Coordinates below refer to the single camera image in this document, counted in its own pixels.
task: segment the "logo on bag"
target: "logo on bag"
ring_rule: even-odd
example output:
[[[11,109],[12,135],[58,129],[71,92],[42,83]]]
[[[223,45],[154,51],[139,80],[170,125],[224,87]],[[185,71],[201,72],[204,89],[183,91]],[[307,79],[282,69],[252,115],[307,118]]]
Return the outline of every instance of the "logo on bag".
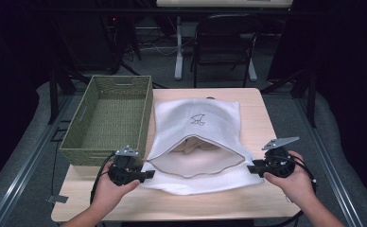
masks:
[[[203,117],[204,117],[204,114],[197,114],[197,115],[190,117],[191,119],[193,119],[193,121],[190,122],[190,124],[198,124],[201,126],[204,125],[205,122],[201,121]]]

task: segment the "woven basket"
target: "woven basket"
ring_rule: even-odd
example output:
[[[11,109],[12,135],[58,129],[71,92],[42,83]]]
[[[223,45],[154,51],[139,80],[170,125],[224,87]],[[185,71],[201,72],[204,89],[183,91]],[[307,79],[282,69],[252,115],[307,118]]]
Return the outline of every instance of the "woven basket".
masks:
[[[129,145],[142,165],[153,92],[150,76],[93,76],[62,141],[60,151],[74,166],[101,166]]]

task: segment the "cloth bag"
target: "cloth bag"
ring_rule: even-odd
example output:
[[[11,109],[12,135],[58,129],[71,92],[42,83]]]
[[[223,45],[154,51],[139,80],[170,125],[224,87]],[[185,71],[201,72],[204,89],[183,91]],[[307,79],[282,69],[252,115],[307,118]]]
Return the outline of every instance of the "cloth bag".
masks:
[[[142,186],[189,195],[228,190],[263,179],[251,174],[252,154],[240,144],[239,102],[210,98],[154,104],[156,134]]]

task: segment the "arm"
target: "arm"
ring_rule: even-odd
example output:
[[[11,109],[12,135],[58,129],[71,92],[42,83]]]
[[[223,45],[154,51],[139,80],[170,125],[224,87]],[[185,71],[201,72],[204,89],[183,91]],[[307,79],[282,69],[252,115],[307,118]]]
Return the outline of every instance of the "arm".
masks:
[[[104,217],[106,217],[119,204],[122,197],[135,189],[140,183],[133,181],[126,185],[117,186],[109,178],[106,173],[110,165],[104,166],[103,174],[98,180],[95,197],[92,204],[83,212],[65,222],[62,227],[79,226],[93,227],[96,226]]]
[[[294,151],[289,154],[302,159],[302,156]],[[264,178],[279,186],[287,197],[302,209],[313,226],[343,226],[316,197],[310,179],[301,167],[296,166],[293,173],[286,178],[279,178],[267,172],[264,173]]]

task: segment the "black chair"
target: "black chair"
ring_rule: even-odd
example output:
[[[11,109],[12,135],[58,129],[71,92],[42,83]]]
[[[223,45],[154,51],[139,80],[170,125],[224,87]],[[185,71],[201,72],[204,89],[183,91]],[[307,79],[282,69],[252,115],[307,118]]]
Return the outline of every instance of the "black chair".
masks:
[[[254,42],[260,33],[261,23],[252,14],[216,14],[201,19],[196,27],[195,44],[190,71],[194,71],[197,87],[198,65],[245,64],[242,87],[249,76]]]

